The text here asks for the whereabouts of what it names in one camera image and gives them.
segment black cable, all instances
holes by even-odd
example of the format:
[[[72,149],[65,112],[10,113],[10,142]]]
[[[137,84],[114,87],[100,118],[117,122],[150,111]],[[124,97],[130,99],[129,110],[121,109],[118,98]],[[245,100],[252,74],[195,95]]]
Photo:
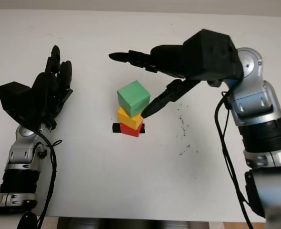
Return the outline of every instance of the black cable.
[[[49,186],[49,190],[48,190],[48,193],[46,196],[45,205],[44,205],[44,208],[43,208],[43,211],[42,211],[40,217],[38,218],[37,228],[40,229],[43,224],[43,221],[44,221],[44,218],[45,218],[45,215],[47,212],[47,208],[49,206],[49,203],[50,203],[51,197],[53,195],[53,191],[54,191],[54,184],[55,184],[56,172],[57,172],[57,159],[56,159],[56,153],[54,150],[54,146],[59,145],[62,142],[62,140],[58,140],[54,144],[51,144],[50,141],[42,133],[40,133],[38,131],[33,131],[33,132],[35,134],[37,134],[38,136],[40,136],[46,142],[47,146],[50,148],[50,161],[51,161],[51,166],[52,166],[50,186]]]
[[[226,132],[226,129],[227,129],[227,125],[228,125],[228,119],[230,117],[230,111],[227,110],[227,115],[226,115],[226,121],[225,121],[225,127],[224,127],[224,130],[223,130],[223,137],[225,137],[225,132]]]
[[[216,124],[217,130],[218,130],[218,134],[219,134],[219,137],[220,137],[220,140],[221,140],[223,156],[224,156],[226,166],[227,166],[227,169],[229,171],[231,180],[234,183],[236,194],[237,194],[237,197],[238,197],[238,201],[239,201],[242,213],[244,215],[244,218],[245,218],[245,221],[246,221],[248,227],[250,229],[254,229],[254,227],[252,226],[251,221],[250,221],[250,219],[247,215],[245,206],[244,206],[244,202],[247,203],[247,201],[240,191],[238,179],[236,177],[236,172],[235,172],[234,166],[233,166],[232,161],[231,161],[231,157],[230,157],[229,152],[228,152],[227,147],[226,147],[226,143],[225,143],[225,139],[224,139],[226,129],[224,129],[224,132],[222,133],[220,123],[219,123],[219,111],[220,111],[221,106],[228,99],[229,95],[239,86],[239,84],[241,84],[242,81],[243,81],[243,74],[241,75],[241,78],[228,90],[228,92],[219,101],[219,103],[216,107],[216,110],[215,110],[214,119],[215,119],[215,124]]]

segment red cube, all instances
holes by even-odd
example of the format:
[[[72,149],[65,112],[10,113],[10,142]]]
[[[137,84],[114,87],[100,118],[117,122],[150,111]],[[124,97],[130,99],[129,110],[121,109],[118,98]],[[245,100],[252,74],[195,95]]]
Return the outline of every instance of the red cube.
[[[142,124],[143,124],[143,122],[140,124],[140,126],[136,130],[134,130],[134,129],[128,127],[127,125],[121,123],[120,124],[120,130],[125,135],[131,135],[131,136],[134,136],[134,137],[139,137],[140,132],[141,132]]]

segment wall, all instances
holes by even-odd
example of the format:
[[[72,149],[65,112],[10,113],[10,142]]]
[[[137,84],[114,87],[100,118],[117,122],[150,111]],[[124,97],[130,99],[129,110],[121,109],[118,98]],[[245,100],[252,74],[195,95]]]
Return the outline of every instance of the wall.
[[[281,0],[0,0],[0,9],[177,12],[281,17]]]

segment stacked blocks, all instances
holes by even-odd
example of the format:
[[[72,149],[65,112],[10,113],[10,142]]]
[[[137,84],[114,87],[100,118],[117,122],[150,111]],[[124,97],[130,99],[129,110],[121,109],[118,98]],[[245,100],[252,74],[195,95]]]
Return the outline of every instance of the stacked blocks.
[[[120,104],[117,115],[121,132],[138,137],[143,124],[141,112],[150,101],[149,92],[138,81],[134,81],[119,89],[117,96]]]

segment green cube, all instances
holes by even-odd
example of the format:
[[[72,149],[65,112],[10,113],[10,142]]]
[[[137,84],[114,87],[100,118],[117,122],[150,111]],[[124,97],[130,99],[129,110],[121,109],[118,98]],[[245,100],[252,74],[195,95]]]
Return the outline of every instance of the green cube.
[[[141,113],[150,102],[149,92],[138,81],[119,89],[117,96],[120,106],[130,118]]]

